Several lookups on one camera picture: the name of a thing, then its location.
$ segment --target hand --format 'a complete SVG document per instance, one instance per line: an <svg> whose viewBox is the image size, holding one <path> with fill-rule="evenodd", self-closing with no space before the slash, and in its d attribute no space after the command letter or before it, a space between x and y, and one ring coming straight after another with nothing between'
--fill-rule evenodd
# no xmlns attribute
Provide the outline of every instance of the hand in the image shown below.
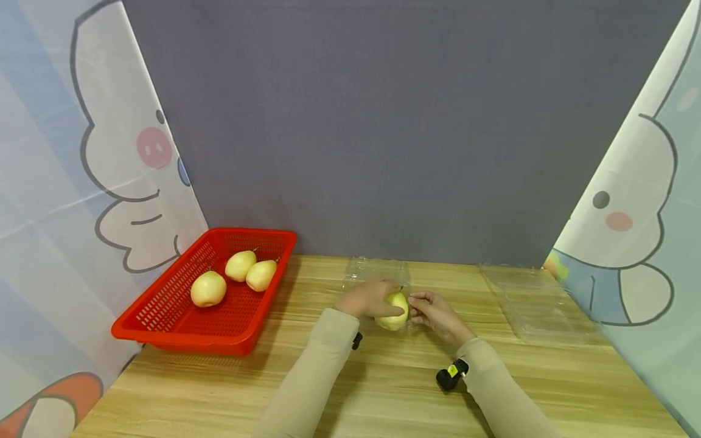
<svg viewBox="0 0 701 438"><path fill-rule="evenodd" d="M398 287L397 283L386 280L365 282L343 294L334 304L334 309L359 319L362 316L403 315L404 309L390 306L386 301L387 295L394 292Z"/></svg>
<svg viewBox="0 0 701 438"><path fill-rule="evenodd" d="M477 337L439 294L414 292L409 295L409 304L412 306L411 322L428 325L455 348Z"/></svg>

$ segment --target cartoon eye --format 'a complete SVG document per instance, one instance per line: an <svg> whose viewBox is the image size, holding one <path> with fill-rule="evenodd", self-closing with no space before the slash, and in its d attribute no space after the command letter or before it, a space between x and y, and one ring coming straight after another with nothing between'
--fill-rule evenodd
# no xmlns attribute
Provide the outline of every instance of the cartoon eye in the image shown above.
<svg viewBox="0 0 701 438"><path fill-rule="evenodd" d="M596 195L594 195L594 199L592 199L592 204L594 204L595 208L601 209L605 208L608 205L608 202L611 200L610 195L608 194L607 191L600 191Z"/></svg>

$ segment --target orange cartoon shape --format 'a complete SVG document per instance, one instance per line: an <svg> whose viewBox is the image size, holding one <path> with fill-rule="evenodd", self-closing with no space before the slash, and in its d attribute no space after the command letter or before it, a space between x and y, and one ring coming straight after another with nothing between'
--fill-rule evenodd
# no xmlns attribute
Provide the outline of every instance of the orange cartoon shape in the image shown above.
<svg viewBox="0 0 701 438"><path fill-rule="evenodd" d="M102 396L92 373L66 376L0 420L0 438L67 436Z"/></svg>

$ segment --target pink cheek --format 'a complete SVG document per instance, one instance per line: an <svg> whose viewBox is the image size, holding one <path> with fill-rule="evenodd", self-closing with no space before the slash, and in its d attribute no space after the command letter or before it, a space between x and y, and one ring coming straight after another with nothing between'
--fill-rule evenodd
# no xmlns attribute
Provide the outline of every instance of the pink cheek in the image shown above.
<svg viewBox="0 0 701 438"><path fill-rule="evenodd" d="M606 216L606 226L614 231L628 231L633 228L633 219L622 212L609 213Z"/></svg>
<svg viewBox="0 0 701 438"><path fill-rule="evenodd" d="M158 128L146 128L139 132L136 150L147 166L160 169L170 163L173 155L170 140L165 132Z"/></svg>

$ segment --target blue cartoon clothing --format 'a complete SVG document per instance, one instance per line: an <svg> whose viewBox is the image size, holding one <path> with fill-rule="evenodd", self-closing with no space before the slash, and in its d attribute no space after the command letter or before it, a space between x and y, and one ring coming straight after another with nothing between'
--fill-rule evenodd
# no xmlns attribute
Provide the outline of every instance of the blue cartoon clothing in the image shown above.
<svg viewBox="0 0 701 438"><path fill-rule="evenodd" d="M565 290L591 320L602 324L630 324L621 298L620 271L600 268L553 250L567 274L559 278Z"/></svg>

